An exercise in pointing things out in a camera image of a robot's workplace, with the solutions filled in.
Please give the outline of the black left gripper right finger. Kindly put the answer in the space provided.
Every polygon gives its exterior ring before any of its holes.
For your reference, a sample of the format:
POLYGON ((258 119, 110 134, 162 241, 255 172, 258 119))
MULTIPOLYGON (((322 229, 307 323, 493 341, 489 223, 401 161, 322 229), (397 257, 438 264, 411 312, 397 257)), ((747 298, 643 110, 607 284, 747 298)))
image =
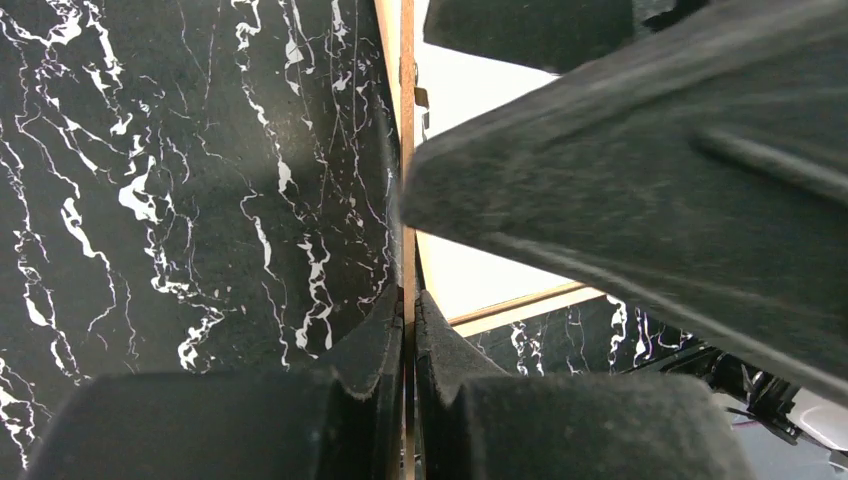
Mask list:
POLYGON ((663 373, 523 377, 416 303, 416 377, 429 479, 750 479, 707 385, 663 373))

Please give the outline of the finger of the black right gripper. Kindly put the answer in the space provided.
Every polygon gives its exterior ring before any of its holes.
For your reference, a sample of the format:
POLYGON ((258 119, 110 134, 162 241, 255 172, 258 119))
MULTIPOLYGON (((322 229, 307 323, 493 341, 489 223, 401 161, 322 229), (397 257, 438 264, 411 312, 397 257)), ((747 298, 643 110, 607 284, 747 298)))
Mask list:
POLYGON ((707 1, 431 1, 423 40, 431 45, 564 74, 665 30, 707 1))
POLYGON ((403 221, 847 400, 847 5, 723 1, 423 143, 403 221))

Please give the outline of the wooden picture frame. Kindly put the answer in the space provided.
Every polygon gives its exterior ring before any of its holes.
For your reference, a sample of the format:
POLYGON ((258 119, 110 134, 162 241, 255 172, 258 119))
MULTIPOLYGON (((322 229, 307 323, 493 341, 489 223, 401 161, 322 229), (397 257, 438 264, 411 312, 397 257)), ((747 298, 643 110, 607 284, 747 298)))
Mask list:
MULTIPOLYGON (((389 72, 401 166, 428 137, 553 81, 551 74, 423 41, 425 1, 375 4, 389 72)), ((404 228, 403 285, 428 292, 463 336, 601 296, 518 262, 404 228)))

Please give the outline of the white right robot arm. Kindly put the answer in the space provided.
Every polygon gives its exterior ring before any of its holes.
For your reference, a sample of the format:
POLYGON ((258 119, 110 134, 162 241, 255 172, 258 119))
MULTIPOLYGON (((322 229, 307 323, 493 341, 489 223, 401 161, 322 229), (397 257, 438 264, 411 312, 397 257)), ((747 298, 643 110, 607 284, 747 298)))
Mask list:
POLYGON ((721 1, 423 143, 404 222, 744 361, 847 446, 847 5, 721 1))

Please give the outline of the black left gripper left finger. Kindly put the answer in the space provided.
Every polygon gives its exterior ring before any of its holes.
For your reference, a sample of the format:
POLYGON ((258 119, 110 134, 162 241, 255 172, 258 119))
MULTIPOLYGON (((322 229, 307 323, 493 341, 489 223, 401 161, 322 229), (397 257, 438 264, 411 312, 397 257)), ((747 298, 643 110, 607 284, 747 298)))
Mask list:
POLYGON ((303 369, 102 376, 63 406, 29 479, 396 479, 402 318, 389 287, 303 369))

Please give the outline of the brown backing board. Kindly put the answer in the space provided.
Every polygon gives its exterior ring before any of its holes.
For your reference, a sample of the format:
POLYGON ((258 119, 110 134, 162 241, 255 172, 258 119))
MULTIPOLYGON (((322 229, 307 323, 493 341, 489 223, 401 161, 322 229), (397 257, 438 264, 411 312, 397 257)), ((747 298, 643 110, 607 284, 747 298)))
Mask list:
MULTIPOLYGON (((412 0, 399 2, 399 138, 401 147, 402 189, 400 207, 405 208, 409 192, 411 159, 415 150, 415 7, 412 0)), ((402 227, 402 279, 404 315, 404 471, 407 479, 416 477, 415 414, 415 304, 417 299, 416 237, 412 227, 402 227)))

